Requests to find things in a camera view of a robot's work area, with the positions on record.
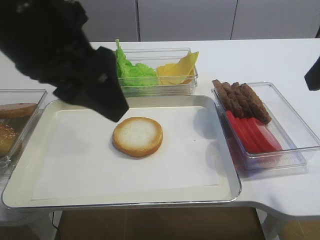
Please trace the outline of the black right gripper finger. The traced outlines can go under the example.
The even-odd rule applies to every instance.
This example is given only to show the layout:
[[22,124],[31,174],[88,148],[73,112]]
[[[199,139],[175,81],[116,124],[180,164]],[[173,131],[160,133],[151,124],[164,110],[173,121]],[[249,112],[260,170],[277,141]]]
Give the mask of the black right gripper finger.
[[304,80],[310,91],[318,91],[320,89],[320,57],[305,74]]

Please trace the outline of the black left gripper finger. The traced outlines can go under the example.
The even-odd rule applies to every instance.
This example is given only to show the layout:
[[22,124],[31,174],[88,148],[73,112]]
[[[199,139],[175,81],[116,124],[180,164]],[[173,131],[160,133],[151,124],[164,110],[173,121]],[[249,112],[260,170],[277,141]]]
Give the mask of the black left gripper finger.
[[82,72],[82,105],[112,122],[118,122],[129,110],[117,76],[117,60],[114,52],[99,47],[87,59]]

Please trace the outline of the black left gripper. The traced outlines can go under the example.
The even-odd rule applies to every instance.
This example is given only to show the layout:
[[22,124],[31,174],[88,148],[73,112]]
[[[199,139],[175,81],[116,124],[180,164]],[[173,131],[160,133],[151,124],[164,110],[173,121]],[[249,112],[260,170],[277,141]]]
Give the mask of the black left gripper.
[[87,21],[77,0],[3,0],[0,50],[23,75],[55,86],[61,100],[97,105],[99,52],[83,32]]

